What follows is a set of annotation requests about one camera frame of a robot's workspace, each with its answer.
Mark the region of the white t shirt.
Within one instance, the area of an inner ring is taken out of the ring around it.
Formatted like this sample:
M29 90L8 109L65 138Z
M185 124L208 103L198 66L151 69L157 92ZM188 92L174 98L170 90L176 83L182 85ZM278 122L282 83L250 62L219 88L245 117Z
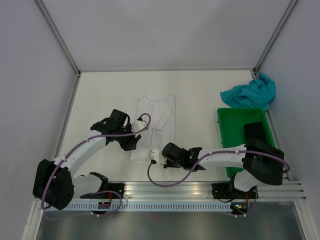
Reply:
M148 113L151 122L147 131L141 133L136 150L131 152L130 161L149 161L151 150L162 150L166 144L175 142L176 98L143 96L137 100L136 115Z

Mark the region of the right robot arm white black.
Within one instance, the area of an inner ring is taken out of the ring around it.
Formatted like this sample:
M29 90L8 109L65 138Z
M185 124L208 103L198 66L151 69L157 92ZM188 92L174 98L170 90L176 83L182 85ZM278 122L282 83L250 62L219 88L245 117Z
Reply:
M245 144L230 148L205 149L180 148L168 143L162 150L165 164L189 172L208 171L215 168L242 168L231 177L228 192L235 198L260 184L280 186L283 174L289 167L284 161L284 152L258 139L249 139Z

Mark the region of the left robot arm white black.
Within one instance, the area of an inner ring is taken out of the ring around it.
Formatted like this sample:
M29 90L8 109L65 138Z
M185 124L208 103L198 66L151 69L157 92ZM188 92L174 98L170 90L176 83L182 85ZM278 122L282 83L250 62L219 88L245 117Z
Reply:
M125 152L134 151L147 123L114 109L109 117L94 123L84 139L68 153L53 160L43 159L37 166L32 194L41 208L62 210L77 198L104 198L109 193L108 178L96 171L76 177L77 171L96 152L117 142Z

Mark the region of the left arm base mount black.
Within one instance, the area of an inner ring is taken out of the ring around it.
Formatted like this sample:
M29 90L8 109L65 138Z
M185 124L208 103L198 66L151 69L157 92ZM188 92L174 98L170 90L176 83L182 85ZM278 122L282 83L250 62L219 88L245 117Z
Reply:
M116 192L121 196L121 198L124 196L125 192L125 184L124 183L103 183L102 186L99 188L99 190L95 191L97 192L103 192L107 191L104 193L99 193L99 194L84 194L81 195L81 199L104 199L104 200L113 200L119 199L119 196L116 195L113 192Z

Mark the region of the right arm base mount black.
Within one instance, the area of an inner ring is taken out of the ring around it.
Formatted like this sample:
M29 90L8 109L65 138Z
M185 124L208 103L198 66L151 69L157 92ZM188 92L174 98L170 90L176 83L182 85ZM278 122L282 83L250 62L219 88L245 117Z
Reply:
M213 183L211 185L211 194L215 200L229 203L234 200L255 199L257 189L252 187L249 191L240 191L231 186L228 182Z

